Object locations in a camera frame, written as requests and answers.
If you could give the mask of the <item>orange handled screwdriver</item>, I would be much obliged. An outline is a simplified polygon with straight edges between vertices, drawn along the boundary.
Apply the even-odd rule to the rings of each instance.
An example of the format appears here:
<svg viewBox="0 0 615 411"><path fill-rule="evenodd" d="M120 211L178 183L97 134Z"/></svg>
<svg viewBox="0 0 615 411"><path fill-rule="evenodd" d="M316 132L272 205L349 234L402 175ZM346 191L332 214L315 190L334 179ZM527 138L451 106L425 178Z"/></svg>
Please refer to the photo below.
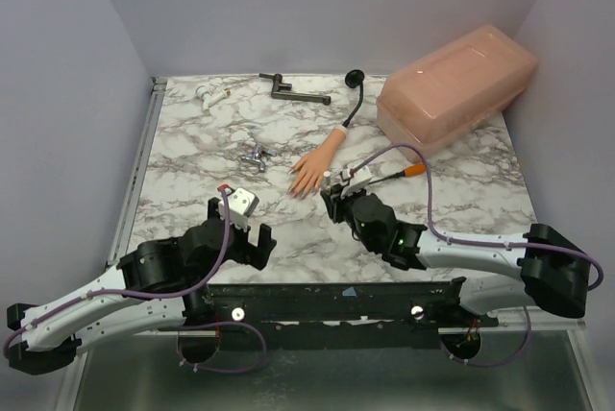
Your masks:
<svg viewBox="0 0 615 411"><path fill-rule="evenodd" d="M373 185L373 184L381 183L384 181L393 181L396 179L415 177L415 176L422 175L425 172L426 172L425 165L423 163L417 163L417 164L408 166L407 168L401 171L385 176L383 178L370 181L369 184Z"/></svg>

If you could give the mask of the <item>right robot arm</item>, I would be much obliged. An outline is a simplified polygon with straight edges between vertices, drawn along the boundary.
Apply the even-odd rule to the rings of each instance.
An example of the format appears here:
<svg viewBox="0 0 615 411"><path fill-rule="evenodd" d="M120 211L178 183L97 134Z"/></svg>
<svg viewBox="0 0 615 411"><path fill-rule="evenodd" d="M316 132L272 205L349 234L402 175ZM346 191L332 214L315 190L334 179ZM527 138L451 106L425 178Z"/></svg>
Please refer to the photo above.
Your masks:
<svg viewBox="0 0 615 411"><path fill-rule="evenodd" d="M590 264L548 225L533 224L525 233L510 235L454 235L398 219L391 206L363 189L347 194L336 184L321 197L334 223L347 224L355 240L394 268L481 272L482 278L466 280L443 301L443 317L453 326L521 306L568 319L585 314Z"/></svg>

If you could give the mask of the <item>white plastic faucet tap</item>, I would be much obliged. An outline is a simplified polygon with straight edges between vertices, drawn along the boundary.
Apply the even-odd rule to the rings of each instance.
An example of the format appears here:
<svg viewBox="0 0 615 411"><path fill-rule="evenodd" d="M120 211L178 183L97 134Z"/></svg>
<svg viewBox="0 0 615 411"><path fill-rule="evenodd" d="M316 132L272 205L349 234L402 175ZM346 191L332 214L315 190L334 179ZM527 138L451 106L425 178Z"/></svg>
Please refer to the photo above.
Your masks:
<svg viewBox="0 0 615 411"><path fill-rule="evenodd" d="M208 90L203 85L200 85L195 90L195 96L201 101L203 111L227 99L230 95L231 91L228 88Z"/></svg>

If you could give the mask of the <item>mannequin practice hand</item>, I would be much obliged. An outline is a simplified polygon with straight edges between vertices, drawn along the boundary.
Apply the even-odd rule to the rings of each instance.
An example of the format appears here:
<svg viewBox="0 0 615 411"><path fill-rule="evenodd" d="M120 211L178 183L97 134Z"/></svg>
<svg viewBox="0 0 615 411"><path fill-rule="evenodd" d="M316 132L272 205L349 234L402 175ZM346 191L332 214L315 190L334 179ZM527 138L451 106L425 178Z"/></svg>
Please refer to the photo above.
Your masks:
<svg viewBox="0 0 615 411"><path fill-rule="evenodd" d="M319 190L325 173L347 138L347 132L343 125L336 126L317 148L303 155L290 169L289 173L294 176L294 180L288 192L293 197L305 198L307 194Z"/></svg>

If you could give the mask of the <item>pink plastic storage box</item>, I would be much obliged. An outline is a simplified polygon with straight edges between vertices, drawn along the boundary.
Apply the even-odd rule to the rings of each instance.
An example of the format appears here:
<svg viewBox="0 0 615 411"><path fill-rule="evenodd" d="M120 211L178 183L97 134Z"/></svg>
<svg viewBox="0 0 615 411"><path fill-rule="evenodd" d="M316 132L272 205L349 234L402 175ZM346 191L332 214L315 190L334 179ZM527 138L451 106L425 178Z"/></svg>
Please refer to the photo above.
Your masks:
<svg viewBox="0 0 615 411"><path fill-rule="evenodd" d="M377 125L393 143L433 156L504 110L528 87L538 59L485 25L390 74Z"/></svg>

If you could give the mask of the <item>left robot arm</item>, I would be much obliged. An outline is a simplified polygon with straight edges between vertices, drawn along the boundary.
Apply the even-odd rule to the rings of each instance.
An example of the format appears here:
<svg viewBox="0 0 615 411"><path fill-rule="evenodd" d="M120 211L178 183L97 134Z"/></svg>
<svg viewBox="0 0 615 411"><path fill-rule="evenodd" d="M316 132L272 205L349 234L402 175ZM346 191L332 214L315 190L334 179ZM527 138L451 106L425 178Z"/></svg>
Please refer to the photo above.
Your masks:
<svg viewBox="0 0 615 411"><path fill-rule="evenodd" d="M247 327L240 306L224 310L207 284L227 260L263 269L277 245L262 224L249 241L259 203L251 192L228 189L208 201L208 217L179 237L147 241L90 283L42 305L7 309L12 335L3 353L28 375L62 369L81 353L116 336L147 330Z"/></svg>

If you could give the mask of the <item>chrome faucet tap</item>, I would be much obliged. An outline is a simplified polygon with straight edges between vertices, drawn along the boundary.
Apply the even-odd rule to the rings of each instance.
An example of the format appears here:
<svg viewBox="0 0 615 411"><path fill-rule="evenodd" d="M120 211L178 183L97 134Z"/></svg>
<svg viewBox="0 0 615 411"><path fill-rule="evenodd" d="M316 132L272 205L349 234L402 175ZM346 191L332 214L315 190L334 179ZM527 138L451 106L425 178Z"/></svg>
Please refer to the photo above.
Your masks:
<svg viewBox="0 0 615 411"><path fill-rule="evenodd" d="M267 168L264 159L266 157L275 157L276 155L277 152L275 150L266 148L262 144L257 143L252 148L250 155L242 156L239 160L243 163L256 166L260 173L264 173Z"/></svg>

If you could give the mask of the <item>black mounting rail base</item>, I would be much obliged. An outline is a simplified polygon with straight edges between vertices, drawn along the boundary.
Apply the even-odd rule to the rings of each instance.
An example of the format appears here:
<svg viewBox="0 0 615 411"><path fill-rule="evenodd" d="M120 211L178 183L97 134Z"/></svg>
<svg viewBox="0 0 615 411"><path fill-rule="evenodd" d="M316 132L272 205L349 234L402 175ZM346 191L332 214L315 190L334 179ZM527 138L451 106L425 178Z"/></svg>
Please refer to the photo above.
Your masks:
<svg viewBox="0 0 615 411"><path fill-rule="evenodd" d="M240 308L271 350L436 349L439 329L463 331L478 319L460 304L464 281L212 284L188 297L184 325L220 322L222 347L257 348L230 324Z"/></svg>

